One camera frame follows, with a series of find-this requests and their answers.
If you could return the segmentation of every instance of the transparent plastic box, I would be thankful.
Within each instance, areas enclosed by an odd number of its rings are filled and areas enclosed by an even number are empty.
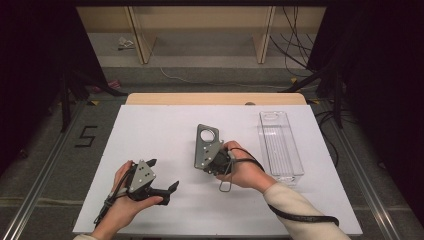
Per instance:
[[[265,171],[277,181],[294,186],[304,175],[285,112],[260,112],[258,133]]]

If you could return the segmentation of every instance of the black wire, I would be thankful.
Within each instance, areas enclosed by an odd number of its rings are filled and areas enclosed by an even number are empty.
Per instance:
[[[309,41],[311,41],[312,45],[314,45],[314,41],[312,41],[311,37],[309,36],[309,34],[306,34],[306,36],[308,37]]]
[[[227,169],[225,169],[225,172],[224,172],[224,175],[227,175],[228,174],[228,171],[230,170],[230,167],[231,167],[231,172],[232,172],[232,170],[233,170],[233,166],[234,166],[234,163],[240,163],[240,162],[251,162],[251,163],[254,163],[256,166],[258,166],[263,172],[265,172],[265,169],[262,167],[262,165],[258,162],[258,160],[256,160],[256,158],[250,153],[250,152],[248,152],[246,149],[243,149],[243,148],[238,148],[238,147],[235,147],[235,148],[231,148],[231,149],[229,149],[229,151],[232,151],[233,149],[237,149],[237,150],[241,150],[241,151],[243,151],[243,152],[245,152],[245,153],[247,153],[247,154],[249,154],[249,156],[251,156],[252,158],[238,158],[238,159],[235,159],[235,160],[232,160],[232,161],[230,161],[229,163],[228,163],[228,166],[227,166]],[[228,188],[228,190],[222,190],[222,184],[224,183],[224,181],[223,180],[221,180],[221,183],[219,184],[219,191],[221,191],[221,192],[230,192],[231,191],[231,186],[233,185],[233,176],[231,175],[231,177],[230,177],[230,181],[229,181],[229,183],[230,183],[230,186],[229,186],[229,188]]]
[[[288,57],[288,58],[290,58],[291,60],[293,60],[293,61],[295,61],[297,64],[299,64],[300,66],[302,66],[302,67],[304,67],[305,69],[307,69],[307,70],[309,70],[308,69],[308,67],[305,65],[305,64],[303,64],[303,63],[301,63],[301,62],[299,62],[298,60],[296,60],[294,57],[292,57],[290,54],[288,54],[288,52],[287,51],[284,51],[280,46],[278,46],[278,44],[274,41],[274,39],[272,38],[272,36],[269,36],[269,38],[271,39],[271,41],[274,43],[274,45],[275,45],[275,47],[277,47],[278,48],[278,50],[280,50],[281,51],[281,53],[283,53],[286,57]]]
[[[303,48],[303,44],[300,41],[299,36],[297,34],[297,16],[298,16],[298,12],[299,12],[299,7],[295,6],[295,7],[293,7],[293,10],[294,10],[293,11],[294,24],[292,25],[291,24],[291,21],[289,19],[289,16],[287,15],[286,9],[283,7],[284,15],[286,16],[286,19],[287,19],[287,21],[289,23],[290,29],[292,30],[292,35],[290,37],[290,42],[291,42],[292,37],[295,36],[296,37],[296,40],[297,40],[297,43],[299,45],[300,55],[302,56],[303,61],[307,64],[307,61],[305,60],[305,57],[303,56],[303,53],[302,53],[302,50],[301,50],[301,47],[300,47],[300,46],[302,46],[302,48]]]
[[[112,196],[108,196],[106,198],[106,200],[104,201],[104,205],[102,207],[102,209],[100,210],[99,215],[97,216],[97,218],[94,220],[94,224],[96,224],[95,227],[97,227],[100,222],[102,221],[102,219],[106,216],[106,213],[108,212],[109,208],[115,203],[116,199],[119,197],[116,197],[116,195],[118,194],[119,190],[121,189],[122,183],[124,182],[124,180],[128,177],[128,175],[130,174],[130,172],[133,169],[128,169],[124,176],[119,180],[118,185],[116,186]]]
[[[286,42],[289,42],[289,40],[287,39],[287,38],[285,38],[284,37],[284,35],[282,34],[282,33],[280,33],[280,36],[281,36],[281,38],[283,38],[284,39],[284,41],[286,41]],[[296,47],[301,47],[301,48],[303,48],[303,49],[305,49],[305,50],[308,50],[308,51],[312,51],[312,49],[311,48],[307,48],[307,47],[304,47],[304,46],[300,46],[300,45],[297,45],[297,44],[295,44],[295,43],[290,43],[291,45],[293,45],[293,46],[296,46]]]

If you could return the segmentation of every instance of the white table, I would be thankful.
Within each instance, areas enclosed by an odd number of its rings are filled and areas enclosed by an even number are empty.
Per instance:
[[[93,221],[110,191],[116,170],[129,159],[158,159],[152,187],[166,189],[179,180],[168,206],[154,206],[136,216],[120,233],[172,237],[276,237],[287,230],[263,197],[235,185],[229,193],[219,181],[194,168],[198,124],[216,127],[221,140],[237,140],[258,160],[260,111],[285,111],[305,170],[296,191],[326,215],[340,220],[348,235],[362,234],[333,166],[312,110],[307,105],[125,105],[116,119],[90,191],[74,228],[94,229]]]

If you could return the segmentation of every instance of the gray floor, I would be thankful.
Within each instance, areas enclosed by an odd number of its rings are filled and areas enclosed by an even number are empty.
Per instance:
[[[122,84],[120,90],[123,92],[275,92],[290,86],[293,73],[309,74],[290,61],[290,72],[286,70],[284,57],[272,44],[268,49],[267,62],[258,65],[255,63],[251,39],[245,35],[163,35],[157,40],[154,56],[147,65],[140,65],[132,50],[115,50],[120,36],[131,37],[123,34],[90,37],[107,79],[119,79]],[[298,49],[292,48],[291,51],[296,55]],[[314,86],[308,86],[301,93],[307,99],[316,99]],[[79,102],[72,106],[74,120],[66,133],[60,133],[60,105],[58,102],[53,103],[52,115],[45,117],[26,147],[28,158],[16,159],[1,176],[2,234],[6,233],[8,226],[12,224],[11,220],[25,205],[24,200],[30,197],[28,194],[36,193],[36,204],[29,209],[30,214],[22,224],[24,227],[17,233],[19,239],[74,237],[73,225],[90,188],[118,110],[125,103],[125,97],[99,93],[91,94],[90,101],[95,104]],[[311,107],[315,113],[323,112],[331,108],[331,101],[320,99],[318,104],[311,104]],[[95,136],[95,139],[91,147],[77,148],[76,145],[87,144],[89,141],[79,138],[84,126],[97,126],[86,132]],[[389,214],[397,235],[394,238],[387,237],[385,227],[376,220],[367,193],[352,166],[352,153],[343,145],[341,131],[330,121],[323,124],[323,132],[329,139],[328,143],[331,142],[337,149],[339,160],[336,169],[364,232],[362,236],[352,238],[424,239],[423,227],[390,176],[378,166],[378,157],[360,126],[348,112],[343,116],[343,126],[342,133],[347,136],[355,157],[381,201],[383,210]],[[57,142],[61,141],[63,144],[58,146]],[[328,149],[336,161],[336,152],[330,144]],[[53,157],[56,161],[51,164],[49,160]],[[50,171],[40,176],[40,173],[45,173],[45,163],[51,165]],[[43,183],[39,185],[39,191],[34,191],[35,182]],[[141,238],[117,236],[116,239]]]

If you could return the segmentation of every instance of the forearm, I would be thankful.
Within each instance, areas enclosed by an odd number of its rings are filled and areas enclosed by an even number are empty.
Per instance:
[[[299,193],[284,184],[276,183],[264,192],[265,201],[282,212],[304,216],[322,216],[323,214]],[[334,223],[303,223],[278,219],[287,228],[295,240],[349,239]]]

